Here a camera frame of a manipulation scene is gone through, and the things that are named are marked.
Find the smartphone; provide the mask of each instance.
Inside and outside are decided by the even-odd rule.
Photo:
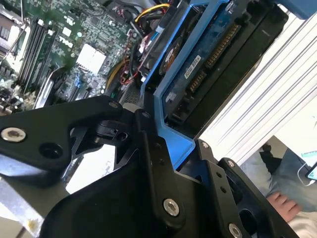
[[[308,171],[306,177],[317,181],[317,163]]]

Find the white cable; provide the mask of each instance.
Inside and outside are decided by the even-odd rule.
[[[302,168],[306,165],[307,163],[304,163],[297,171],[297,177],[300,180],[300,182],[302,183],[302,185],[304,185],[305,187],[308,187],[310,185],[312,185],[313,183],[315,183],[315,180],[311,180],[309,182],[309,184],[304,184],[304,182],[302,181],[301,177],[299,176],[299,172],[302,170]]]

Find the motherboard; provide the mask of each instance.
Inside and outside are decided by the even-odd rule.
[[[109,72],[138,37],[117,8],[92,0],[0,1],[0,111],[104,94]]]

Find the silver screw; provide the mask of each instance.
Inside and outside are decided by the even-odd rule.
[[[118,108],[118,105],[114,102],[109,102],[109,105],[113,108]]]
[[[163,207],[165,211],[173,217],[178,216],[179,214],[179,207],[177,203],[173,199],[165,199],[163,202]]]
[[[240,229],[233,223],[229,224],[229,231],[234,238],[242,238],[242,233]]]
[[[228,160],[228,165],[232,168],[234,167],[234,163],[231,160]]]
[[[25,131],[15,128],[15,127],[9,127],[1,132],[1,137],[3,140],[6,140],[8,142],[21,142],[26,138]]]
[[[209,148],[209,146],[208,146],[208,144],[206,143],[206,142],[202,142],[202,144],[203,144],[203,146],[205,147],[205,148]]]
[[[150,114],[148,114],[147,112],[143,112],[142,115],[145,116],[146,118],[150,118],[151,117]]]
[[[228,3],[227,7],[226,7],[226,11],[229,12],[230,14],[233,13],[233,9],[234,9],[235,5],[234,5],[234,1],[231,1],[230,3]]]

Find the person's hand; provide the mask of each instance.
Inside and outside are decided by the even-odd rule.
[[[287,196],[279,192],[267,197],[267,200],[286,222],[291,221],[301,211],[300,206],[295,201],[288,200]]]

